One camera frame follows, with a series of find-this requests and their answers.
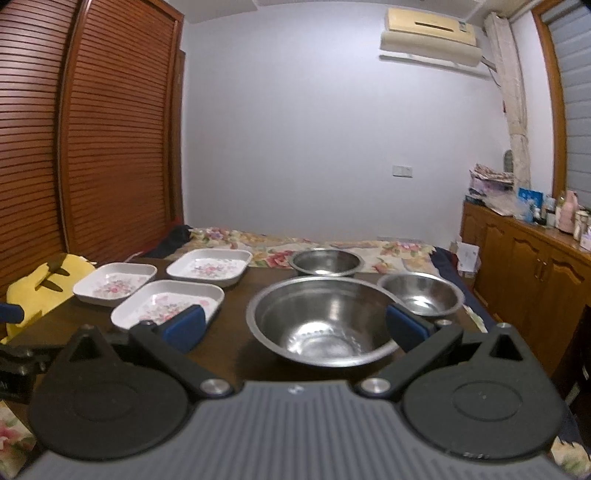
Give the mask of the wooden louvered wardrobe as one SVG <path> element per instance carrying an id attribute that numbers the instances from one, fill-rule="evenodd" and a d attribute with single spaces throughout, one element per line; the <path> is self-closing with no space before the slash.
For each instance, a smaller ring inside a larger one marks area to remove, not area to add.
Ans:
<path id="1" fill-rule="evenodd" d="M 1 283 L 166 234 L 182 14 L 164 1 L 1 5 Z"/>

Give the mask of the white wall switch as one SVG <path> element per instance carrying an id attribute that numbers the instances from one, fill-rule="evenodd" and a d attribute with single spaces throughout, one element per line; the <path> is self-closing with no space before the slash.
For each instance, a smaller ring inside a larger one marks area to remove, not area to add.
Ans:
<path id="1" fill-rule="evenodd" d="M 394 165 L 392 169 L 392 174 L 395 177 L 412 178 L 413 168 L 411 166 Z"/>

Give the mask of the cream curtain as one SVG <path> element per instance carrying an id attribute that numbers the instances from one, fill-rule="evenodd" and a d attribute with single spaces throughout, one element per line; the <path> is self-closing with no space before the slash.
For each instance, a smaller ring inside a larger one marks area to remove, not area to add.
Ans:
<path id="1" fill-rule="evenodd" d="M 485 18 L 499 83 L 506 109 L 510 146 L 513 152 L 514 190 L 531 188 L 527 107 L 517 45 L 506 18 L 490 13 Z"/>

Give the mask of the floral bed quilt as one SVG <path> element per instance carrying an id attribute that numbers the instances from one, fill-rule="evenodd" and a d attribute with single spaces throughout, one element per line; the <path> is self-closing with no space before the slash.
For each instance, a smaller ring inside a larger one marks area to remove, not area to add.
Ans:
<path id="1" fill-rule="evenodd" d="M 465 310 L 481 331 L 495 325 L 495 321 L 477 300 L 457 271 L 457 257 L 452 252 L 419 240 L 394 239 L 388 241 L 329 241 L 313 242 L 304 238 L 256 234 L 218 227 L 191 229 L 190 241 L 167 260 L 176 260 L 196 249 L 221 248 L 247 250 L 252 253 L 252 266 L 287 269 L 294 252 L 312 248 L 335 248 L 362 257 L 363 272 L 380 275 L 402 271 L 430 273 L 459 286 L 465 294 Z"/>

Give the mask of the floral white square plate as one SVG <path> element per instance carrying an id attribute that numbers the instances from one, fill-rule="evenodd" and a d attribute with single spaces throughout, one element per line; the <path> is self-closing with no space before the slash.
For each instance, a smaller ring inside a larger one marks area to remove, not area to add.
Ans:
<path id="1" fill-rule="evenodd" d="M 150 264 L 110 263 L 78 281 L 73 294 L 80 301 L 115 307 L 155 278 L 157 268 Z"/>
<path id="2" fill-rule="evenodd" d="M 212 284 L 158 280 L 142 286 L 115 307 L 110 320 L 122 330 L 129 330 L 144 320 L 161 325 L 174 315 L 197 305 L 204 309 L 205 324 L 209 324 L 224 297 L 221 287 Z"/>
<path id="3" fill-rule="evenodd" d="M 170 278 L 179 281 L 214 284 L 221 288 L 235 285 L 249 263 L 252 253 L 246 250 L 197 249 L 185 253 L 166 268 Z"/>

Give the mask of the stack of folded fabrics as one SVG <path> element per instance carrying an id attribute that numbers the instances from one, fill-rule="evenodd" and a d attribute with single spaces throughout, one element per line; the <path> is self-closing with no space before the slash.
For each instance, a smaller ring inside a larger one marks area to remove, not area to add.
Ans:
<path id="1" fill-rule="evenodd" d="M 514 192 L 514 174 L 491 169 L 476 164 L 470 170 L 468 195 L 477 202 L 485 203 L 487 199 L 500 198 Z"/>

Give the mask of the large stainless steel bowl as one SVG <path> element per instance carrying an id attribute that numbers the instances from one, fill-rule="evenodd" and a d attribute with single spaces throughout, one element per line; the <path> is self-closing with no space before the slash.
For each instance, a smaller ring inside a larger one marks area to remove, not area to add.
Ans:
<path id="1" fill-rule="evenodd" d="M 297 277 L 274 283 L 250 301 L 253 337 L 284 359 L 322 368 L 374 364 L 399 350 L 386 325 L 398 299 L 353 278 Z"/>

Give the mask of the yellow plush toy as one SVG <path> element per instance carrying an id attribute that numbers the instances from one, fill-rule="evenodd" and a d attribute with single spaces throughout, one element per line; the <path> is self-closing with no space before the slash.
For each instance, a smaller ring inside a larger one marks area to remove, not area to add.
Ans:
<path id="1" fill-rule="evenodd" d="M 73 296 L 73 286 L 95 271 L 92 262 L 72 254 L 58 254 L 37 267 L 28 276 L 12 283 L 2 303 L 17 304 L 24 310 L 20 324 L 6 324 L 6 335 L 1 343 L 7 344 L 27 327 Z"/>

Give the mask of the pink thermos bottle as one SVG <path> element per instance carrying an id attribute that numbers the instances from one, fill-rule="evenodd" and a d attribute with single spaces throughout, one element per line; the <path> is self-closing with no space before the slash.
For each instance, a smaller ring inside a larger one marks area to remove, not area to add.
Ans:
<path id="1" fill-rule="evenodd" d="M 575 216 L 578 209 L 577 193 L 568 190 L 566 192 L 565 201 L 560 209 L 560 216 L 557 222 L 557 227 L 561 232 L 569 235 L 573 234 L 575 228 Z"/>

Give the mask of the medium stainless steel bowl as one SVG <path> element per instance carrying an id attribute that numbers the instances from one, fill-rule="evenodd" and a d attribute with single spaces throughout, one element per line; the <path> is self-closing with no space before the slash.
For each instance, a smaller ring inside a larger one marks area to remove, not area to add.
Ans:
<path id="1" fill-rule="evenodd" d="M 454 283 L 433 274 L 399 272 L 383 276 L 378 285 L 393 294 L 412 313 L 440 319 L 458 312 L 465 302 Z"/>

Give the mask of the grey window blind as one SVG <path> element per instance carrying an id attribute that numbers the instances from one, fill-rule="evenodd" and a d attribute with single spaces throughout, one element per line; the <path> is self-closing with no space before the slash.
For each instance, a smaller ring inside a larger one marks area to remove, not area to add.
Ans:
<path id="1" fill-rule="evenodd" d="M 590 6 L 553 1 L 540 14 L 550 45 L 555 135 L 555 189 L 590 207 Z"/>

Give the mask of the small stainless steel bowl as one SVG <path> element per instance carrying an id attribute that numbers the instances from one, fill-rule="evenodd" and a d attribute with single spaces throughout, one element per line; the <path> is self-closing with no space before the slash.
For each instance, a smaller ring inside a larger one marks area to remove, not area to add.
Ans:
<path id="1" fill-rule="evenodd" d="M 298 275 L 353 277 L 363 270 L 361 256 L 334 248 L 312 248 L 294 252 L 288 259 Z"/>

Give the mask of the wooden sideboard cabinet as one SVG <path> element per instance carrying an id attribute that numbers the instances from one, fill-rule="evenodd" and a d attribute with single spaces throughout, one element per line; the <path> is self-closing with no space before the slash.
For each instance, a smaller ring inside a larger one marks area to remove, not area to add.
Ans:
<path id="1" fill-rule="evenodd" d="M 555 376 L 590 306 L 590 254 L 557 229 L 468 201 L 460 236 L 479 247 L 475 296 L 496 321 L 516 327 Z"/>

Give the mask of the blue white box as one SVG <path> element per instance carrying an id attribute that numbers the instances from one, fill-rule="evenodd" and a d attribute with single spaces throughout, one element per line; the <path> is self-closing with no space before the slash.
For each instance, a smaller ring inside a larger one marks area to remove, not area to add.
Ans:
<path id="1" fill-rule="evenodd" d="M 544 194 L 537 190 L 520 187 L 518 190 L 518 199 L 526 207 L 523 218 L 526 222 L 532 223 L 536 215 L 541 214 L 544 201 Z"/>

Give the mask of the dark clothes on bed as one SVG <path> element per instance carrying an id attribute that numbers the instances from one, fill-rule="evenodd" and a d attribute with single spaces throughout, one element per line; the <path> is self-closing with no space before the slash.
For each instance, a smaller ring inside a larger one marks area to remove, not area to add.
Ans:
<path id="1" fill-rule="evenodd" d="M 138 257 L 164 259 L 187 244 L 190 238 L 191 229 L 188 225 L 175 225 L 157 246 L 140 253 Z"/>

